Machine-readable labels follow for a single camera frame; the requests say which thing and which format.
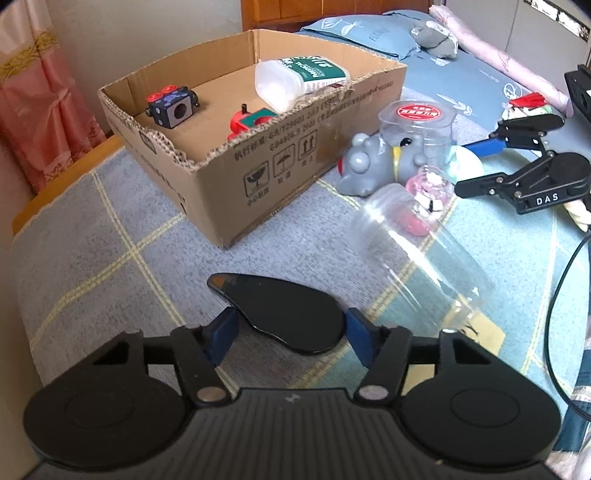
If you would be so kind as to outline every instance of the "transparent plastic cup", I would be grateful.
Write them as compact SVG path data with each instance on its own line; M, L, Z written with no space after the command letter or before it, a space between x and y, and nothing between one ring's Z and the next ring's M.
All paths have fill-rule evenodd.
M415 335L462 330L493 295L480 265L402 185L372 195L349 235L352 248L394 287L395 318L388 320Z
M442 170L451 160L454 143L453 122L457 110L439 102L398 100L379 114L379 132L392 147L401 146L415 135L424 139L427 164Z

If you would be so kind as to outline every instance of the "wooden edge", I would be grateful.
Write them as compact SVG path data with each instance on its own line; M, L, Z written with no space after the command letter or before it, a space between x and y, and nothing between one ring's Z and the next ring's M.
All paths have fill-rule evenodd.
M81 178L82 175L98 166L104 159L121 147L123 147L123 142L119 137L113 135L68 167L64 173L47 185L43 191L16 215L14 220L12 220L12 234L16 235L45 205L48 205L59 197L70 185Z

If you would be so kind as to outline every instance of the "metal screw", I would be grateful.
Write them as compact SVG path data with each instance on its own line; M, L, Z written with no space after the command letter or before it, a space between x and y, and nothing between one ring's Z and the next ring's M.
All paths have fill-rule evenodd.
M388 390L380 385L365 385L359 389L359 396L365 400L379 401L388 396Z
M204 387L197 392L197 398L206 402L220 401L226 398L226 392L220 387Z

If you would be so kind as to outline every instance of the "blue toy with red buttons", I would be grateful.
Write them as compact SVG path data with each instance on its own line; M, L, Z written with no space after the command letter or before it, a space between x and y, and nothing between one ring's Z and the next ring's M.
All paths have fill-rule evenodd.
M176 127L193 115L193 107L199 107L197 94L186 86L168 85L146 100L146 115L164 128Z

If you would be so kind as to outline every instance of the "wooden headboard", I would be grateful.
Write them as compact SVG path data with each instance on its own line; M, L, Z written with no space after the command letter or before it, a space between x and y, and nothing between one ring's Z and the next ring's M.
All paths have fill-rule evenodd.
M427 12L431 0L242 0L242 29L280 28L323 17L381 14L408 8Z

